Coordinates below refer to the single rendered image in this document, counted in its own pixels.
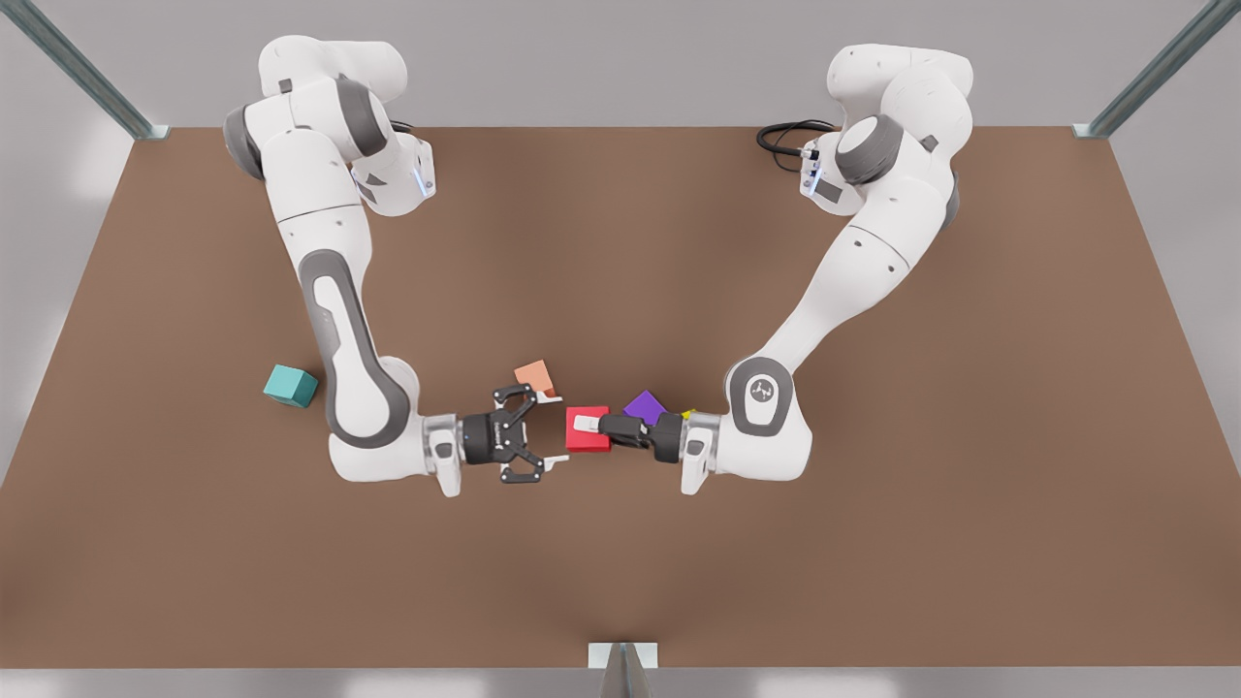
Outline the orange wooden cube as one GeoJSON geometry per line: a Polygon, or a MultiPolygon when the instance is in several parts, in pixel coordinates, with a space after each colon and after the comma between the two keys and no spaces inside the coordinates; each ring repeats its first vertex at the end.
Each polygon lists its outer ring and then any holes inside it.
{"type": "Polygon", "coordinates": [[[553,378],[545,361],[532,361],[514,370],[516,383],[527,384],[534,392],[540,394],[540,401],[558,401],[558,394],[553,386],[553,378]]]}

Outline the silver frame post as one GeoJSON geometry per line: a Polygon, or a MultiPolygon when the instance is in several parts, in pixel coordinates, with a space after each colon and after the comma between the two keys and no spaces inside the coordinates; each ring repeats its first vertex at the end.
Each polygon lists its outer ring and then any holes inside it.
{"type": "Polygon", "coordinates": [[[588,645],[587,667],[604,671],[601,698],[652,698],[647,669],[656,668],[656,643],[588,645]]]}
{"type": "Polygon", "coordinates": [[[1077,139],[1108,139],[1149,98],[1178,75],[1227,24],[1241,14],[1241,0],[1207,0],[1204,7],[1162,48],[1157,57],[1131,79],[1090,123],[1071,127],[1077,139]]]}
{"type": "Polygon", "coordinates": [[[137,106],[107,79],[105,75],[76,48],[63,32],[31,0],[0,0],[0,12],[7,17],[50,61],[57,65],[79,89],[105,111],[134,142],[163,142],[169,125],[151,124],[137,106]]]}

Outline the teal wooden cube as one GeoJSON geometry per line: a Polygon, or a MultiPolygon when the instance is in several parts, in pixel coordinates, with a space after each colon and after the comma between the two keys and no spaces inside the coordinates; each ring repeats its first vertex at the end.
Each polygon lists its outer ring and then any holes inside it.
{"type": "Polygon", "coordinates": [[[276,402],[307,409],[318,388],[318,380],[297,366],[276,364],[263,388],[263,394],[276,402]]]}

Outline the red wooden cube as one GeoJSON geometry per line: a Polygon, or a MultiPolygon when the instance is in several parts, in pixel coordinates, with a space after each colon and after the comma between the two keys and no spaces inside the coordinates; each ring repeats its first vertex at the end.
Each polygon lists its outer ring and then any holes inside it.
{"type": "Polygon", "coordinates": [[[571,455],[607,455],[611,451],[612,442],[607,433],[576,428],[577,417],[592,417],[597,421],[608,414],[609,407],[603,405],[568,406],[563,411],[563,446],[571,455]]]}

